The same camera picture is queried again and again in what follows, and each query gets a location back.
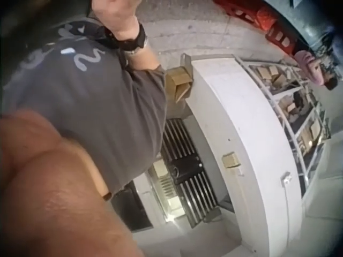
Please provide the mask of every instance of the gray t-shirt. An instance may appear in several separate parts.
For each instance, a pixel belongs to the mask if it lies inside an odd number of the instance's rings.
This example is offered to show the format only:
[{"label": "gray t-shirt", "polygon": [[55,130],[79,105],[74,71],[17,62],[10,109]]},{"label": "gray t-shirt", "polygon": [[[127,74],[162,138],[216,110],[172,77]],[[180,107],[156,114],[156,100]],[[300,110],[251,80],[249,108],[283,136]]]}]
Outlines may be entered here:
[{"label": "gray t-shirt", "polygon": [[45,45],[4,87],[3,110],[31,109],[90,154],[112,193],[146,171],[166,118],[165,74],[126,69],[121,52],[84,37]]}]

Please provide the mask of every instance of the person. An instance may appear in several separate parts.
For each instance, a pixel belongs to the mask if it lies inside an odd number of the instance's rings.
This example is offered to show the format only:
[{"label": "person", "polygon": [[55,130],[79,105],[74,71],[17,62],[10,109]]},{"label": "person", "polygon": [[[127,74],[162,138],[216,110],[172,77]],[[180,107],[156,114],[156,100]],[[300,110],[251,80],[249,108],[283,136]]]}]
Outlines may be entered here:
[{"label": "person", "polygon": [[332,72],[325,72],[323,74],[320,67],[320,64],[325,61],[327,56],[316,58],[301,40],[297,40],[293,56],[307,78],[315,85],[324,85],[329,90],[333,90],[337,86],[338,79],[335,74]]},{"label": "person", "polygon": [[72,36],[66,25],[5,86],[6,256],[143,256],[105,201],[153,163],[165,125],[165,73],[136,17],[139,3],[92,2],[119,49]]}]

